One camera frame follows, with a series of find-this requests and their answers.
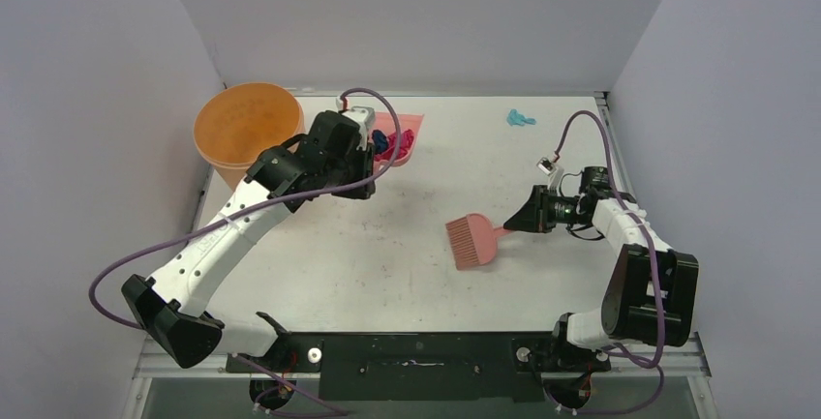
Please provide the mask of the orange plastic bucket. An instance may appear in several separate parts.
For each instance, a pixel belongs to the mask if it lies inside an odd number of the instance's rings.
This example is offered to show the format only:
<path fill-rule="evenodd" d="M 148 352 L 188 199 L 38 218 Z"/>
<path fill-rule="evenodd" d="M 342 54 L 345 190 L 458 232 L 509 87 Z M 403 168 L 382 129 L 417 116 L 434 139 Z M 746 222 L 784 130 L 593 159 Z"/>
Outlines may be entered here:
<path fill-rule="evenodd" d="M 258 155 L 305 131 L 304 113 L 286 89 L 266 82 L 232 86 L 200 110 L 195 146 L 231 190 Z"/>

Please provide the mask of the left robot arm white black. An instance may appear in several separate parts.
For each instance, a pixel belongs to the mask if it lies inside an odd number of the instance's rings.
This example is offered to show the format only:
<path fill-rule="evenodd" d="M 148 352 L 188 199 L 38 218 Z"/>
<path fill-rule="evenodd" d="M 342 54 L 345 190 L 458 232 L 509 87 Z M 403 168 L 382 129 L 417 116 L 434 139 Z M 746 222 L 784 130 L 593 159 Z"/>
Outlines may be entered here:
<path fill-rule="evenodd" d="M 321 112 L 307 134 L 291 140 L 295 151 L 283 144 L 259 155 L 203 235 L 150 276 L 124 282 L 121 291 L 137 323 L 179 367 L 223 351 L 251 355 L 269 372 L 287 363 L 289 345 L 278 338 L 286 330 L 272 316 L 230 319 L 209 302 L 258 241 L 306 200 L 346 184 L 354 185 L 349 198 L 374 193 L 369 135 L 375 122 L 367 106 Z"/>

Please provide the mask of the pink plastic dustpan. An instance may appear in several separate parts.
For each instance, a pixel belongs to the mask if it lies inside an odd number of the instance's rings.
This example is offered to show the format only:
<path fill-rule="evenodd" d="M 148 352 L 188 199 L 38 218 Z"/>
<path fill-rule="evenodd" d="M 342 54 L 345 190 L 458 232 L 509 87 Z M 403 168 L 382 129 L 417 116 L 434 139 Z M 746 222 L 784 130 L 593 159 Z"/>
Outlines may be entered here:
<path fill-rule="evenodd" d="M 399 131 L 396 130 L 389 113 L 378 112 L 376 114 L 376 121 L 371 130 L 371 135 L 378 136 L 378 140 L 374 142 L 377 151 L 374 157 L 374 170 L 379 170 L 388 164 L 396 145 L 399 146 L 399 153 L 394 160 L 393 167 L 402 166 L 411 158 L 424 116 L 399 114 L 398 120 Z"/>

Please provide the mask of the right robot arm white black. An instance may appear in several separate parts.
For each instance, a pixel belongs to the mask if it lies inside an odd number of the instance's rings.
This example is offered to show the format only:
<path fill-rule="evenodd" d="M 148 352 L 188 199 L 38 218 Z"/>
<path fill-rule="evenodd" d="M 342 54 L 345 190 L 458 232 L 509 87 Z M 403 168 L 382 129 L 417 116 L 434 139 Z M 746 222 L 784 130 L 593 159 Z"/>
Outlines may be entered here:
<path fill-rule="evenodd" d="M 682 346 L 689 339 L 699 263 L 661 240 L 646 213 L 626 192 L 615 192 L 604 166 L 589 166 L 575 196 L 555 186 L 535 185 L 525 204 L 504 228 L 548 233 L 564 224 L 570 230 L 595 229 L 612 247 L 616 263 L 601 306 L 567 314 L 560 334 L 547 344 L 550 362 L 574 368 L 594 350 L 615 343 Z"/>

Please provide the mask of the pink hand brush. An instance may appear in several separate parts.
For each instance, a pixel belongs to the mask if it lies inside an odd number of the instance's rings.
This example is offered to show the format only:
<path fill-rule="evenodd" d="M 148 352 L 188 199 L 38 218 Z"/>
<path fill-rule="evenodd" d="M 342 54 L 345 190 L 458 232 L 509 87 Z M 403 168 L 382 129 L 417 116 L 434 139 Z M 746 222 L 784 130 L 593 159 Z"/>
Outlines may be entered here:
<path fill-rule="evenodd" d="M 444 227 L 459 271 L 492 262 L 498 252 L 498 241 L 512 233 L 502 226 L 494 226 L 486 216 L 478 213 L 449 221 Z"/>

